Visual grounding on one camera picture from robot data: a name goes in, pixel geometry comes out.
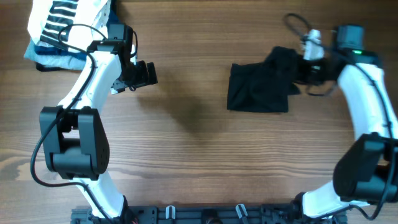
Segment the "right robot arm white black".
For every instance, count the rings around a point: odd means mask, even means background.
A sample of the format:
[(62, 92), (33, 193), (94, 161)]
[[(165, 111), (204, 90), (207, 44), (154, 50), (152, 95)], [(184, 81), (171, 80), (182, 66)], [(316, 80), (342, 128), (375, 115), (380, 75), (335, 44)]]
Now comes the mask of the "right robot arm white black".
[(300, 37), (312, 75), (333, 80), (345, 96), (354, 128), (354, 143), (338, 161), (331, 181), (300, 196), (300, 214), (308, 221), (330, 219), (340, 212), (397, 202), (397, 117), (388, 97), (384, 70), (376, 53), (363, 47), (364, 29), (339, 26), (331, 47), (310, 29)]

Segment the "black t-shirt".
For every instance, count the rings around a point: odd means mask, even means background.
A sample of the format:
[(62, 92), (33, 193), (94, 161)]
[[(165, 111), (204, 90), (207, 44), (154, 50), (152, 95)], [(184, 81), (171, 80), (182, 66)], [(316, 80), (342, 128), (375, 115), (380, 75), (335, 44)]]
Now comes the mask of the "black t-shirt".
[(254, 113), (286, 113), (289, 96), (299, 95), (294, 84), (299, 55), (294, 49), (274, 47), (264, 61), (232, 64), (227, 109)]

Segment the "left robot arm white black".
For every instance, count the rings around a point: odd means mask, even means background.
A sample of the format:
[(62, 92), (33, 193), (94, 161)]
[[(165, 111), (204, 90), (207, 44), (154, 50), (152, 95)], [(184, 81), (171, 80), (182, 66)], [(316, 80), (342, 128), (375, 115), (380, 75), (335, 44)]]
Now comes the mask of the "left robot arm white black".
[(153, 63), (136, 61), (136, 39), (131, 27), (111, 24), (108, 35), (83, 50), (86, 65), (69, 94), (39, 116), (32, 178), (45, 187), (77, 186), (91, 205), (93, 223), (138, 222), (107, 171), (110, 148), (100, 118), (108, 94), (158, 82)]

